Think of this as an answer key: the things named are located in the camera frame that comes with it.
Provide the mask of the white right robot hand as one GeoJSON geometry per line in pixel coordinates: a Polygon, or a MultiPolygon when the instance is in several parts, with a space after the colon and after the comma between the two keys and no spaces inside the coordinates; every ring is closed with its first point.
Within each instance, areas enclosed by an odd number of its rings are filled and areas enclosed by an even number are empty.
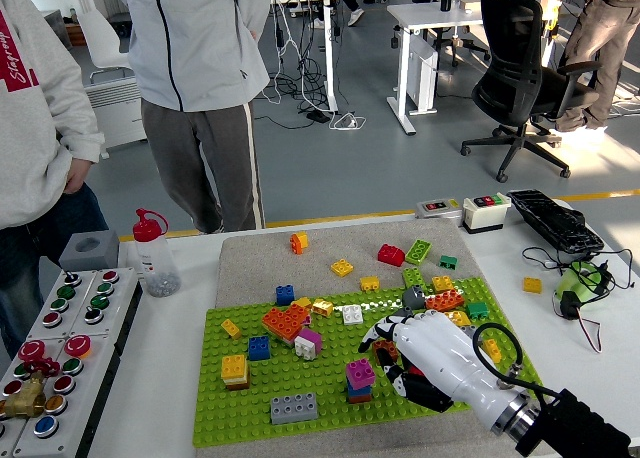
{"type": "Polygon", "coordinates": [[[469,336],[441,312],[385,317],[368,330],[358,351],[379,338],[395,343],[402,366],[384,350],[377,355],[396,392],[411,402],[439,412],[464,402],[497,435],[527,403],[520,389],[498,386],[495,367],[481,362],[486,354],[475,353],[469,336]]]}

